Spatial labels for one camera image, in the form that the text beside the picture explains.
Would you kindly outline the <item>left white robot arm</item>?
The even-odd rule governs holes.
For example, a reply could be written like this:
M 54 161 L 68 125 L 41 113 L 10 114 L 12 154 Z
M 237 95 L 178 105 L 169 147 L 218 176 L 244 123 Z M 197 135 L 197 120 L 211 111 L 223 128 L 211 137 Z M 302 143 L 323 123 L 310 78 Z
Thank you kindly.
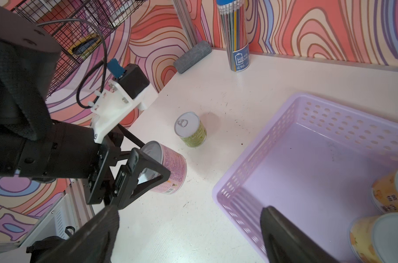
M 170 171 L 142 151 L 121 126 L 133 109 L 158 97 L 134 64 L 103 59 L 114 79 L 90 104 L 89 127 L 54 121 L 45 100 L 61 54 L 44 30 L 0 6 L 0 176 L 41 183 L 79 179 L 87 204 L 105 204 L 67 240 L 48 237 L 27 247 L 33 263 L 108 263 L 119 230 L 119 210 L 165 183 Z

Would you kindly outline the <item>small can yellow label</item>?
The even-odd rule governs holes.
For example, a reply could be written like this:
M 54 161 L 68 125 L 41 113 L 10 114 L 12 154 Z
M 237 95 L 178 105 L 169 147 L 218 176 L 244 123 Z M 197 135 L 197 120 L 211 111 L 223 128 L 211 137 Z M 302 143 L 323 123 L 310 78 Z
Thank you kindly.
M 398 263 L 398 213 L 356 219 L 349 240 L 362 263 Z

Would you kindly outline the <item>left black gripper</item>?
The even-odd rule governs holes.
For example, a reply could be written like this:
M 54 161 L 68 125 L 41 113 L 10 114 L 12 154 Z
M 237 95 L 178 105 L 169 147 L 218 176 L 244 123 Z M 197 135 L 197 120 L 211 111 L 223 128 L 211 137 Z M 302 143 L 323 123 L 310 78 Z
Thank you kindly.
M 120 146 L 124 138 L 140 149 L 145 145 L 120 124 L 105 136 L 99 145 L 92 171 L 84 179 L 85 201 L 88 205 L 100 204 L 110 197 L 112 206 L 125 209 L 148 191 L 169 180 L 170 170 L 140 149 L 122 151 Z M 110 168 L 122 160 L 127 160 L 127 163 L 120 167 L 114 181 Z M 139 177 L 145 169 L 156 172 L 158 176 L 140 184 Z

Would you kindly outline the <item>small can orange label front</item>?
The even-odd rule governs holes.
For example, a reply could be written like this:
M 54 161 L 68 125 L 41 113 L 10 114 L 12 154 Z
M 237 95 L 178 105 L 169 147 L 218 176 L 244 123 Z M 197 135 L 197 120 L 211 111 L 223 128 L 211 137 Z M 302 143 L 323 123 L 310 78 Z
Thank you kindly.
M 398 213 L 398 170 L 376 180 L 371 196 L 382 213 Z

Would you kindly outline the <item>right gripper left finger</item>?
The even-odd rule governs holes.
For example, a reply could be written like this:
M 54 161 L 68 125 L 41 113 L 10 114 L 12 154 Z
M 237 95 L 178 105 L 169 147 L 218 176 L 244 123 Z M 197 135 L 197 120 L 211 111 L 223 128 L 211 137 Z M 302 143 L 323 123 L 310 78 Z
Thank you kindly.
M 107 206 L 67 240 L 51 236 L 34 243 L 36 263 L 109 263 L 119 230 L 116 206 Z

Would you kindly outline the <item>small can pink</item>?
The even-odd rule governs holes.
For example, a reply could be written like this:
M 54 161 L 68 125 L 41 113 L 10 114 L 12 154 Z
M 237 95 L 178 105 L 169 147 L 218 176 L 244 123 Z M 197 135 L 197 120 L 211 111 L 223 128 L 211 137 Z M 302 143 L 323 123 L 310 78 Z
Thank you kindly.
M 140 150 L 162 164 L 171 173 L 165 183 L 156 186 L 151 191 L 165 195 L 177 192 L 187 176 L 187 162 L 185 158 L 180 153 L 173 151 L 157 141 L 146 143 Z

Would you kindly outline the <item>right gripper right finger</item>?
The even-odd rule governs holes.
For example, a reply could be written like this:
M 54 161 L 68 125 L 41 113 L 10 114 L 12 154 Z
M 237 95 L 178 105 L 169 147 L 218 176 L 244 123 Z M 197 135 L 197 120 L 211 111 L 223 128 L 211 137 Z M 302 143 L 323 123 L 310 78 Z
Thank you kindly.
M 336 263 L 275 207 L 263 208 L 260 227 L 270 263 Z

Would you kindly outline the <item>purple plastic basket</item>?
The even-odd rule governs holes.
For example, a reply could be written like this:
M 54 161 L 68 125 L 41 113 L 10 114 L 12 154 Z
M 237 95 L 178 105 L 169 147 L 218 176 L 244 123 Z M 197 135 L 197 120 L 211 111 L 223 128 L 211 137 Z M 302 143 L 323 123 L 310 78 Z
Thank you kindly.
M 358 261 L 351 223 L 379 215 L 374 181 L 398 169 L 398 123 L 317 96 L 291 96 L 217 182 L 213 199 L 267 261 L 260 228 L 275 207 L 338 261 Z

